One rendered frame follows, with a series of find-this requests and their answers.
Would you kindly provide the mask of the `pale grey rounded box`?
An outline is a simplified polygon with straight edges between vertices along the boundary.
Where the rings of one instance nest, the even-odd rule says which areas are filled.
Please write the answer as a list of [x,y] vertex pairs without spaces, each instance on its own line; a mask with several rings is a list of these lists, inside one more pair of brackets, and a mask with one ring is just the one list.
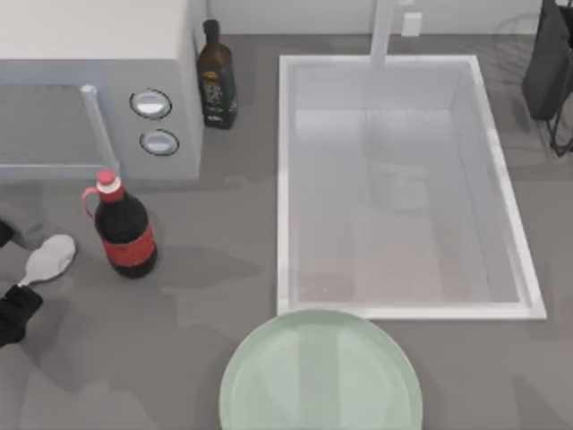
[[72,264],[77,247],[69,235],[53,235],[33,251],[26,262],[24,277],[17,287],[30,287],[54,280]]

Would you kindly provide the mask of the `dark bottle with red cap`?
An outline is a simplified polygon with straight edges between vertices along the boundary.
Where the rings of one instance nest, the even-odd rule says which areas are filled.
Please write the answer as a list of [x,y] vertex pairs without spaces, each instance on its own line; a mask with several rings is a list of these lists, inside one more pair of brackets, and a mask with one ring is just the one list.
[[147,209],[126,191],[121,177],[102,168],[96,184],[85,189],[81,201],[111,267],[127,279],[147,276],[157,262],[158,246]]

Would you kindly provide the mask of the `grey microwave door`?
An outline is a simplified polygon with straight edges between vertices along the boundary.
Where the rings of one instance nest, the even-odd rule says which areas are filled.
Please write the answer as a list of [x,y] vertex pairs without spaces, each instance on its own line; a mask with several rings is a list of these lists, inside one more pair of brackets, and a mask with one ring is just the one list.
[[0,84],[0,182],[90,179],[106,168],[81,86]]

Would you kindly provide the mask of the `small silver microwave knob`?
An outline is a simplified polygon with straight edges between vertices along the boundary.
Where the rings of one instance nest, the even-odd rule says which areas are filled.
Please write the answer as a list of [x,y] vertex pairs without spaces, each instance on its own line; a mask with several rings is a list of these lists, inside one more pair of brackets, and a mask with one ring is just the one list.
[[171,156],[180,147],[177,137],[164,129],[155,129],[142,133],[139,137],[139,143],[147,153],[156,157]]

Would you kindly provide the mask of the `large silver microwave knob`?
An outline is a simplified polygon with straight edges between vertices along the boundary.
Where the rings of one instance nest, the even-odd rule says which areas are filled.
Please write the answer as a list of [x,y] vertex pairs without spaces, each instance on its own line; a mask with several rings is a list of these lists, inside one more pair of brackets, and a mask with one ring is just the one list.
[[134,92],[129,103],[135,114],[149,120],[160,120],[172,110],[172,102],[167,94],[155,89]]

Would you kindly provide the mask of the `dark olive oil bottle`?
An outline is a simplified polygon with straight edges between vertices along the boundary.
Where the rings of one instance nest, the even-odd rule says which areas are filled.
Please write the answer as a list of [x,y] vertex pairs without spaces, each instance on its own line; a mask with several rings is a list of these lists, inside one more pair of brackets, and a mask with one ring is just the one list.
[[197,70],[204,123],[210,128],[229,130],[238,112],[232,53],[220,41],[217,20],[206,20],[202,28],[205,45],[197,61]]

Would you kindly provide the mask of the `pale microwave oven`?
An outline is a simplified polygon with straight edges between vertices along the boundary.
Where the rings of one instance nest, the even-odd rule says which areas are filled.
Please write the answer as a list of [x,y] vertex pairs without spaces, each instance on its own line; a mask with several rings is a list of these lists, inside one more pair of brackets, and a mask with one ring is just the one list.
[[[205,0],[0,0],[0,84],[95,86],[121,168],[135,180],[193,180],[204,125],[197,82],[196,28]],[[134,92],[160,90],[168,116],[135,114]],[[139,137],[173,133],[179,150],[147,153]]]

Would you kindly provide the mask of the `pale green plate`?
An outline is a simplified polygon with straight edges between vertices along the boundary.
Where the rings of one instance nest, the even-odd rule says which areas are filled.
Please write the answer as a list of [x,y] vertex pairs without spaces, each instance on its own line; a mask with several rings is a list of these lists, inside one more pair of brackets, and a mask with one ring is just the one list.
[[254,329],[220,384],[221,430],[423,430],[405,351],[364,318],[308,309]]

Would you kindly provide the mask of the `white sink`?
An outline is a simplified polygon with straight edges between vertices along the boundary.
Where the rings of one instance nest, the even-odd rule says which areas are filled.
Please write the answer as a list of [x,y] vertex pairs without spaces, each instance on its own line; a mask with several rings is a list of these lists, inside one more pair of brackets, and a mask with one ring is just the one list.
[[277,310],[543,320],[475,56],[282,56]]

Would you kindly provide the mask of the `tall white tap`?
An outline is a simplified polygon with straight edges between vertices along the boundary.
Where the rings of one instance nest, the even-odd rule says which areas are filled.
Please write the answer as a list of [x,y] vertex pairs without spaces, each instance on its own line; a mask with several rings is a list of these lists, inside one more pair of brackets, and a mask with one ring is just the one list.
[[392,34],[400,35],[404,21],[402,0],[375,0],[370,60],[373,68],[384,65]]

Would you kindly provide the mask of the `white wall socket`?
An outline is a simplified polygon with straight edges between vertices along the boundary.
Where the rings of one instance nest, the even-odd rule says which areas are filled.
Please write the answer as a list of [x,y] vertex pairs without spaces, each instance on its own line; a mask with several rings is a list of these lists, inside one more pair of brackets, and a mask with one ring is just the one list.
[[419,12],[404,13],[401,36],[405,38],[417,38],[423,27],[423,14]]

